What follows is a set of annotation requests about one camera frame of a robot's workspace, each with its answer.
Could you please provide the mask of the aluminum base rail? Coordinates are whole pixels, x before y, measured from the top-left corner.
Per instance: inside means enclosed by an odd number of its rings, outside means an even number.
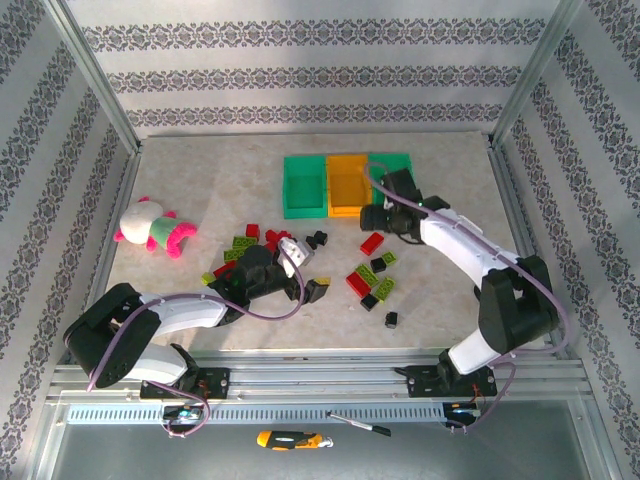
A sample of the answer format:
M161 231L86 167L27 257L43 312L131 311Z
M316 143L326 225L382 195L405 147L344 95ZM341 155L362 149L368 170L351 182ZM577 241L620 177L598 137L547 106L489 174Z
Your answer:
M228 400L246 403L359 403L408 399L399 367L433 365L433 349L238 350L196 352L201 367L230 369ZM495 370L511 401L572 400L593 395L583 363L533 354Z

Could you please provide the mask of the white pink plush toy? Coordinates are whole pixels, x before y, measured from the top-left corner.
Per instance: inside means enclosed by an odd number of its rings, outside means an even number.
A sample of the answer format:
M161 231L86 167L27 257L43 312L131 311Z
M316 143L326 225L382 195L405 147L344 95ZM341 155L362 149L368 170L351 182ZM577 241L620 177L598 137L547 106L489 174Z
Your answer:
M162 248L169 258L178 259L182 254L182 242L197 232L194 223L180 219L173 210L165 211L159 203L144 196L122 214L113 240L144 245L150 253Z

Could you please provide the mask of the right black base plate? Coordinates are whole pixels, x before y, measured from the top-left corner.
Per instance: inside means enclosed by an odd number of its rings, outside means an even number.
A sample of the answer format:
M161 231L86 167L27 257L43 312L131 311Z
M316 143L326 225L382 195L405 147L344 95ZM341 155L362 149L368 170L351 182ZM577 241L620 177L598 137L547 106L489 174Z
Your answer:
M436 365L394 367L406 380L410 398L485 397L497 395L494 373L482 367L468 375L441 373Z

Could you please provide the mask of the aluminum side rail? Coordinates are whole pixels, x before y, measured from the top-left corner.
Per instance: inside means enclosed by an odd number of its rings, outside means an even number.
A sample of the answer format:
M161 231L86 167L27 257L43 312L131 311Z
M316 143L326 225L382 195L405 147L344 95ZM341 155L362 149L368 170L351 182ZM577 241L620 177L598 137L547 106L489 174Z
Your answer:
M106 139L95 159L63 252L63 273L72 280L60 321L63 333L91 306L94 284L102 275L102 258L113 244L114 211L136 157L125 157Z
M535 235L530 232L530 222L526 209L519 200L517 188L509 174L508 162L500 149L489 146L487 155L492 167L499 194L505 209L516 251L521 256L537 254ZM554 355L557 359L567 360L571 357L567 350L567 327L565 318L559 316L559 326L543 336L544 346L539 353Z

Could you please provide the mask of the yellow plastic bin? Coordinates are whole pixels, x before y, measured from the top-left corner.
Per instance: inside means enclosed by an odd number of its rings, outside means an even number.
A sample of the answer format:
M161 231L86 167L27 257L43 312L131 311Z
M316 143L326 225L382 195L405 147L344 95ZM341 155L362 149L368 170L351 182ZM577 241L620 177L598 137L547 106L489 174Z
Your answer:
M328 216L356 218L372 203L372 187L364 170L366 154L329 155L326 160Z

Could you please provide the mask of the green plastic bin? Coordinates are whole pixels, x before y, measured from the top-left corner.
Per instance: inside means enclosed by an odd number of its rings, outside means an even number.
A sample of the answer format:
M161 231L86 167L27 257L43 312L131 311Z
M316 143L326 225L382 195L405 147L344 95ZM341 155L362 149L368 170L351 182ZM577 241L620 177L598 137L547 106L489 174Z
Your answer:
M413 173L413 167L408 153L370 153L368 160L369 162L380 163L385 166L385 168L372 166L369 170L371 178L377 183L380 182L381 177L386 172L394 172L407 168L410 173Z
M326 158L322 155L284 158L282 205L285 219L328 216Z

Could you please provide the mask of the aluminum frame post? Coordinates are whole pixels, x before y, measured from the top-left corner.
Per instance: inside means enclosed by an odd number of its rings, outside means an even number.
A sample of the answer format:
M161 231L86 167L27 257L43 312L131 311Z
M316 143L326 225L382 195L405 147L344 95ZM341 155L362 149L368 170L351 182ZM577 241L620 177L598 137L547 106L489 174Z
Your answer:
M114 126L126 150L137 154L141 141L131 125L125 110L101 68L85 35L74 18L65 0L40 0L55 24L62 41L80 68L88 86L93 90L100 105Z
M502 113L489 135L490 145L496 149L524 108L529 95L539 82L560 41L571 26L585 0L559 0L556 9L529 58L515 88L508 98Z

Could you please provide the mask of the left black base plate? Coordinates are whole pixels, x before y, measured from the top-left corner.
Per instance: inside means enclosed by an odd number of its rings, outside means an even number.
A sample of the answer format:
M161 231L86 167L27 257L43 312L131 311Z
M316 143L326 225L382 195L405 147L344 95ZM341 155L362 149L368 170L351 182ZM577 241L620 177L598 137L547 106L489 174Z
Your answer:
M228 368L200 368L188 370L179 380L170 384L170 387L187 392L205 400L224 400L227 398L231 370ZM149 382L140 388L141 400L169 400L176 395Z

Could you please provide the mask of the orange black screwdriver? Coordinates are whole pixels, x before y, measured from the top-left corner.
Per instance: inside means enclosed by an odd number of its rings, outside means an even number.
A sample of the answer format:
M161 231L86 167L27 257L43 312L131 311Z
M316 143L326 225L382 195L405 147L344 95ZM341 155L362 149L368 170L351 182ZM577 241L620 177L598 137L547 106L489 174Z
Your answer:
M333 440L315 432L291 430L262 431L257 435L258 446L274 451L332 448Z

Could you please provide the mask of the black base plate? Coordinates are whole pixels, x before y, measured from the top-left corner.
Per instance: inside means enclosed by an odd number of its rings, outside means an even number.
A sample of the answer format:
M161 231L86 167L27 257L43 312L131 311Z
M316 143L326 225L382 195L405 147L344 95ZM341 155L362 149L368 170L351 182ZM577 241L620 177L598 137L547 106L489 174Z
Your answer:
M228 368L200 368L188 370L179 380L170 384L170 387L187 392L205 400L224 400L227 398L231 370ZM140 388L141 400L169 400L176 395L149 382Z
M494 373L482 367L468 375L441 373L436 365L394 367L406 380L410 398L485 397L497 395Z

